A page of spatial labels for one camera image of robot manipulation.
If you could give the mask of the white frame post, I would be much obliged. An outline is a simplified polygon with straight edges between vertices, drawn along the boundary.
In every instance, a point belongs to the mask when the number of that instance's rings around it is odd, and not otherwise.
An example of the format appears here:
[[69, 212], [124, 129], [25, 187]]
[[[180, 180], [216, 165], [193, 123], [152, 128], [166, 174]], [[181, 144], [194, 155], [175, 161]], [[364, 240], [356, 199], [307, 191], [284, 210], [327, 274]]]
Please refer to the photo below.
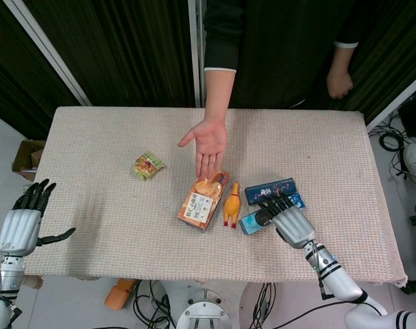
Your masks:
[[23, 0], [2, 0], [4, 5], [9, 9], [20, 26], [25, 30], [37, 46], [41, 54], [48, 61], [64, 85], [69, 89], [71, 94], [81, 106], [92, 106], [92, 102], [87, 97], [83, 88], [75, 79], [71, 70], [58, 53], [53, 43], [50, 41], [38, 21], [34, 18]]
[[392, 112], [397, 110], [410, 96], [416, 92], [416, 79], [407, 86], [383, 111], [381, 111], [366, 126], [367, 132], [371, 132], [379, 123], [385, 120]]
[[187, 4], [195, 105], [198, 108], [204, 108], [206, 84], [204, 74], [205, 31], [203, 18], [206, 12], [207, 0], [187, 0]]

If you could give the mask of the orange plastic object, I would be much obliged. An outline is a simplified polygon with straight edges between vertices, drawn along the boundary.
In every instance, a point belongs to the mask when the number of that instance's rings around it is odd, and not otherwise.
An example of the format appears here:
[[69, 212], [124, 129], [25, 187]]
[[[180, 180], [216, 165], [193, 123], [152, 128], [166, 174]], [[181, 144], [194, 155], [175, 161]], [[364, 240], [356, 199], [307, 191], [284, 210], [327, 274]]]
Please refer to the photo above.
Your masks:
[[122, 310], [137, 283], [137, 279], [119, 278], [111, 288], [104, 305], [112, 310]]

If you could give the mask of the white sneaker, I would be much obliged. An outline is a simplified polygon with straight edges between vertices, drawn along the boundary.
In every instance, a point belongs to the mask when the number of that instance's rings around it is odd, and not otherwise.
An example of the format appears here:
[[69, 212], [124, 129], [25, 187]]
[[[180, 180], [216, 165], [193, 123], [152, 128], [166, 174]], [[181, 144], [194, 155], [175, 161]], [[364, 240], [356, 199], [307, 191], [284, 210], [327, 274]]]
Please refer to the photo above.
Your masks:
[[403, 158], [408, 172], [416, 176], [416, 143], [411, 143], [404, 148]]

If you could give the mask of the person's open hand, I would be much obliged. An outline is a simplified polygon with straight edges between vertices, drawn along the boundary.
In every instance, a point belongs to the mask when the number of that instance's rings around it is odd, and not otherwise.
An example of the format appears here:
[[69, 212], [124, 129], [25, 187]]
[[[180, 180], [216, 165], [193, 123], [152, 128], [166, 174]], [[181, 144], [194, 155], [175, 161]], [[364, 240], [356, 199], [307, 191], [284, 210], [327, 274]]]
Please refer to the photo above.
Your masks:
[[221, 170], [228, 143], [224, 120], [204, 119], [192, 127], [178, 147], [195, 141], [195, 175], [199, 180], [211, 179]]

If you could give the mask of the person's bare forearm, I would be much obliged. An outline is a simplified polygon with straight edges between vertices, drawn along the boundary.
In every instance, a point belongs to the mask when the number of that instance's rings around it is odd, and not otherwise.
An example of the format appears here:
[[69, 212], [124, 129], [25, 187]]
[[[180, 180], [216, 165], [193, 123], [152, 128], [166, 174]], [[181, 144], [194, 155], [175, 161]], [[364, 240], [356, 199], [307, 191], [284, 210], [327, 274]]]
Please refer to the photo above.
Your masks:
[[235, 71], [227, 70], [208, 70], [205, 72], [205, 121], [225, 125], [235, 75]]

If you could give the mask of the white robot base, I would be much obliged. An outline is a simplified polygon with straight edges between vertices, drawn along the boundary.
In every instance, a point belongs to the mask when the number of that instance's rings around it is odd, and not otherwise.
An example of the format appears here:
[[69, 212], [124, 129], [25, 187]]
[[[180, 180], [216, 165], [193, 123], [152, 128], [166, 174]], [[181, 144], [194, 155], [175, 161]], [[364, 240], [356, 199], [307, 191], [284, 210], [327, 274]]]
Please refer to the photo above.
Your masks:
[[153, 293], [167, 297], [171, 329], [241, 329], [240, 303], [246, 282], [154, 280]]

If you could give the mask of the light blue box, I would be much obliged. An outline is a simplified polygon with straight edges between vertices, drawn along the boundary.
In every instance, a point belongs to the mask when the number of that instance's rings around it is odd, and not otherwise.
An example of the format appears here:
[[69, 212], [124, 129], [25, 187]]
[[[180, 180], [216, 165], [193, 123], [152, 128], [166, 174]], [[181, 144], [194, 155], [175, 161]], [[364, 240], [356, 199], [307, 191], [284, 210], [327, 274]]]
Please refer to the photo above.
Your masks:
[[[294, 193], [288, 196], [289, 200], [299, 209], [305, 209], [305, 203], [299, 193]], [[264, 209], [259, 210], [244, 216], [238, 222], [244, 235], [251, 235], [266, 228], [272, 224], [272, 216]]]

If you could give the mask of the yellow rubber chicken toy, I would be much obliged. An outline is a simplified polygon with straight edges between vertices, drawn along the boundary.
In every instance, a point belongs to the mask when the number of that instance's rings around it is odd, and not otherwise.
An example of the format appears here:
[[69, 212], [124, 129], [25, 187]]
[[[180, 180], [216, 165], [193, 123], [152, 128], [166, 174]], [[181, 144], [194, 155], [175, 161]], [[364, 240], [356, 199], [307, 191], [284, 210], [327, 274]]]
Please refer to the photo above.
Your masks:
[[238, 221], [238, 215], [241, 209], [241, 198], [240, 198], [240, 184], [235, 182], [232, 186], [231, 193], [226, 199], [223, 206], [223, 224], [228, 226], [229, 220], [232, 221], [231, 227], [236, 228]]

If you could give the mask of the orange snack food package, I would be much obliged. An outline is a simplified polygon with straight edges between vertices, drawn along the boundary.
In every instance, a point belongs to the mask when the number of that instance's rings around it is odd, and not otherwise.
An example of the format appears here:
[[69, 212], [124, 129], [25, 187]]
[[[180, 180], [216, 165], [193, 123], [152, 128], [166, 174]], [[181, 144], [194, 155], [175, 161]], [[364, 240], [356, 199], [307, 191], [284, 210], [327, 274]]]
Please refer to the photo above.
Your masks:
[[197, 179], [178, 213], [185, 224], [205, 231], [228, 184], [230, 174], [218, 171], [212, 179]]

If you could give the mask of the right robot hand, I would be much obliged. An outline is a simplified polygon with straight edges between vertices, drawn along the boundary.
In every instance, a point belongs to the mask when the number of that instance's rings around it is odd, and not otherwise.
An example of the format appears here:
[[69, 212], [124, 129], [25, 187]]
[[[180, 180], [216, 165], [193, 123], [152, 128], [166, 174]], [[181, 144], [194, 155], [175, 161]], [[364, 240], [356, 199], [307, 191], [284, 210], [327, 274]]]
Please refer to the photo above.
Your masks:
[[269, 214], [278, 235], [292, 248], [303, 249], [315, 240], [315, 228], [285, 193], [264, 196], [258, 205]]

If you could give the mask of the green snack packet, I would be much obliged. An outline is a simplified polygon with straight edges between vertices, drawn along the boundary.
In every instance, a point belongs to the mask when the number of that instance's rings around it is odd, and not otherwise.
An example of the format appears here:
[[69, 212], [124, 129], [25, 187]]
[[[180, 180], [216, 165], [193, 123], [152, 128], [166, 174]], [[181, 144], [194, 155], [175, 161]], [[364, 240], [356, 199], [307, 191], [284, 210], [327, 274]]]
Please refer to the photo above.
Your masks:
[[157, 172], [165, 167], [165, 163], [159, 157], [150, 151], [146, 151], [134, 162], [133, 172], [139, 178], [146, 180], [154, 177]]

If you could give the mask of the cardboard box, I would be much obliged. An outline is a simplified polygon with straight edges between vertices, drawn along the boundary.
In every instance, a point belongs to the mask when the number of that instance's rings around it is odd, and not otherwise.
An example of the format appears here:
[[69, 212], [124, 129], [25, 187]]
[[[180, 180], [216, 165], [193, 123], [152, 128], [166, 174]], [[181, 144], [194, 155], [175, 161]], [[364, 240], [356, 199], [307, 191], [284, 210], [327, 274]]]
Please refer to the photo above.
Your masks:
[[12, 172], [33, 182], [46, 141], [23, 140], [12, 163]]

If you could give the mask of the person's clenched fist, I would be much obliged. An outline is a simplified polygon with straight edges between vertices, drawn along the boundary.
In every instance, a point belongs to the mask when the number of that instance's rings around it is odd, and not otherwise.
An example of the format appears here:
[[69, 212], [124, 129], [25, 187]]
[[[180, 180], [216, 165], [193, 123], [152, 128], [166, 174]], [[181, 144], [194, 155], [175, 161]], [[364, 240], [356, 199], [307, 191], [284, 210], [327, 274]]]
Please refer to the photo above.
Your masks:
[[354, 84], [346, 70], [331, 69], [326, 78], [328, 94], [332, 99], [342, 99], [353, 89]]

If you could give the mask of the dark blue printed box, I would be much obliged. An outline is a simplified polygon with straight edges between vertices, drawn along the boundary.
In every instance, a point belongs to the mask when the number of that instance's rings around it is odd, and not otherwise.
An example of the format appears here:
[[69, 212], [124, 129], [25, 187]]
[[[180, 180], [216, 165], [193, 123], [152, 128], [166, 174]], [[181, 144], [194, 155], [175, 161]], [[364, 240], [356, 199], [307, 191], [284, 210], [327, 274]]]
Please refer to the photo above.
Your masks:
[[269, 182], [259, 184], [255, 186], [249, 186], [245, 188], [245, 196], [249, 205], [263, 202], [266, 197], [273, 197], [284, 193], [285, 195], [293, 195], [297, 193], [297, 188], [293, 178], [278, 180], [275, 182]]

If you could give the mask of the person in black clothes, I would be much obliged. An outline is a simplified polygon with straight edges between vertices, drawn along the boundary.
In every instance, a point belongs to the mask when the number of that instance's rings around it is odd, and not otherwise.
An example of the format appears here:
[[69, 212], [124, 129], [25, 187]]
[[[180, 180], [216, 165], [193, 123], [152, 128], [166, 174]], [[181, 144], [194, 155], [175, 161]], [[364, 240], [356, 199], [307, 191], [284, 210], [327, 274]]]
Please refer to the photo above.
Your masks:
[[207, 71], [235, 74], [234, 108], [305, 100], [334, 47], [355, 48], [378, 0], [208, 0]]

